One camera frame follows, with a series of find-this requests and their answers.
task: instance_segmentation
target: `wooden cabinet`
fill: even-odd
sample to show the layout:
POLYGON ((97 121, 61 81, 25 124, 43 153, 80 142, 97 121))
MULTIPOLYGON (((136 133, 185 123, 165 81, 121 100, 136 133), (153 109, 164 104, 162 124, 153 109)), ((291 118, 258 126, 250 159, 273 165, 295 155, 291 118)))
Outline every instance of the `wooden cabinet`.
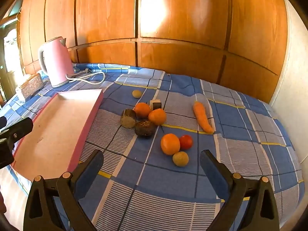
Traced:
POLYGON ((74 29, 74 0, 46 0, 46 40, 62 36, 68 48, 76 45, 74 29))
POLYGON ((33 67, 34 67, 34 70, 35 72, 37 73, 39 70, 41 70, 41 66, 39 64, 39 60, 33 62, 33 67))
POLYGON ((29 37, 29 15, 31 0, 23 0, 20 14, 20 48, 24 66, 33 62, 29 37))
POLYGON ((220 85, 269 103, 279 76, 243 57, 228 54, 220 85))
POLYGON ((232 0, 229 51, 280 75, 287 44, 284 0, 232 0))
POLYGON ((76 0, 78 44, 135 37, 135 0, 76 0))
POLYGON ((20 22, 30 73, 38 47, 62 36, 73 62, 161 69, 266 102, 287 33, 284 0, 24 0, 20 22))
POLYGON ((38 59, 38 49, 45 42, 44 32, 45 0, 33 0, 29 16, 29 37, 33 61, 38 59))
POLYGON ((228 0, 141 0, 142 37, 224 48, 228 0))
POLYGON ((117 42, 78 49, 80 63, 112 63, 135 66, 135 43, 117 42))
POLYGON ((139 66, 216 83, 222 56, 222 51, 206 46, 142 42, 139 66))

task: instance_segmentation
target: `kettle base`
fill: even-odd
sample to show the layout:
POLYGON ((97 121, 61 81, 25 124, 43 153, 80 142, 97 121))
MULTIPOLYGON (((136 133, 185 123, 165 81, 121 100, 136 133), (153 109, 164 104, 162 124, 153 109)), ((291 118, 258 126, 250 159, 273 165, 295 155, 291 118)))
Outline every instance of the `kettle base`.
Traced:
POLYGON ((58 88, 58 87, 61 87, 63 86, 64 84, 67 84, 69 82, 69 80, 66 80, 65 82, 61 82, 59 83, 58 85, 51 85, 53 88, 58 88))

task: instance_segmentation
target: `tangerine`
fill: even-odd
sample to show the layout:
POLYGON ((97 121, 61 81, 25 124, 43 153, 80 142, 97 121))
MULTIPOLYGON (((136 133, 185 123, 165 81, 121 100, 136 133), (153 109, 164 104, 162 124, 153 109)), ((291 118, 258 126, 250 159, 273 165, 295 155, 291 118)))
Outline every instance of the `tangerine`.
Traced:
POLYGON ((155 125, 162 125, 166 121, 167 115, 166 112, 161 109, 155 109, 151 113, 149 113, 149 121, 153 122, 155 125))
POLYGON ((161 138, 161 150, 168 156, 180 151, 180 140, 174 134, 166 134, 161 138))
POLYGON ((134 107, 134 111, 136 112, 137 116, 141 118, 147 118, 149 113, 151 112, 151 108, 150 105, 144 102, 139 102, 134 107))

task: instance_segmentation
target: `screw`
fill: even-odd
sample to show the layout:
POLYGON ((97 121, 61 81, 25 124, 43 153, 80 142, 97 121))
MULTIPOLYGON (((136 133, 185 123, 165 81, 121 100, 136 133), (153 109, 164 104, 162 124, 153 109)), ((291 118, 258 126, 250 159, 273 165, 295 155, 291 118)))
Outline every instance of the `screw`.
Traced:
POLYGON ((41 176, 36 176, 36 177, 34 178, 34 180, 35 180, 35 181, 40 181, 41 178, 42 178, 41 176))
POLYGON ((241 178, 241 175, 240 175, 239 173, 234 173, 234 174, 233 174, 233 177, 234 177, 235 179, 240 179, 240 178, 241 178))
POLYGON ((70 177, 70 172, 65 172, 63 175, 62 175, 63 178, 67 179, 68 177, 70 177))
POLYGON ((266 176, 263 176, 262 181, 264 181, 266 183, 266 182, 269 182, 269 179, 266 176))

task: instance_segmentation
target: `blue plaid bedsheet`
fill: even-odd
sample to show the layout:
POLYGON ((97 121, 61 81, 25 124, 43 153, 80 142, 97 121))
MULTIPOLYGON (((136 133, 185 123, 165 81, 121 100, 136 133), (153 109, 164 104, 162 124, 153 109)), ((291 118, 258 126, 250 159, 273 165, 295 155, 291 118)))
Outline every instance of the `blue plaid bedsheet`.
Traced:
MULTIPOLYGON (((80 160, 94 149, 104 152, 104 165, 88 194, 80 200, 98 230, 206 230, 220 210, 219 199, 199 165, 199 154, 209 149, 219 162, 245 178, 267 176, 272 184, 280 223, 295 211, 304 194, 301 168, 285 129, 266 103, 237 91, 200 79, 163 71, 113 64, 76 64, 75 70, 90 68, 106 72, 101 85, 67 83, 44 88, 28 102, 15 95, 1 109, 8 125, 24 117, 34 118, 59 91, 104 90, 80 160), (139 89, 140 99, 132 97, 139 89), (151 139, 142 139, 133 129, 120 126, 120 115, 138 102, 160 99, 167 114, 163 126, 151 139), (199 128, 192 105, 206 108, 213 135, 199 128), (189 163, 177 167, 164 155, 164 134, 189 134, 194 145, 187 151, 189 163)), ((100 81, 102 74, 89 80, 100 81)), ((67 217, 56 199, 61 217, 67 217)), ((236 230, 247 199, 231 227, 236 230)))

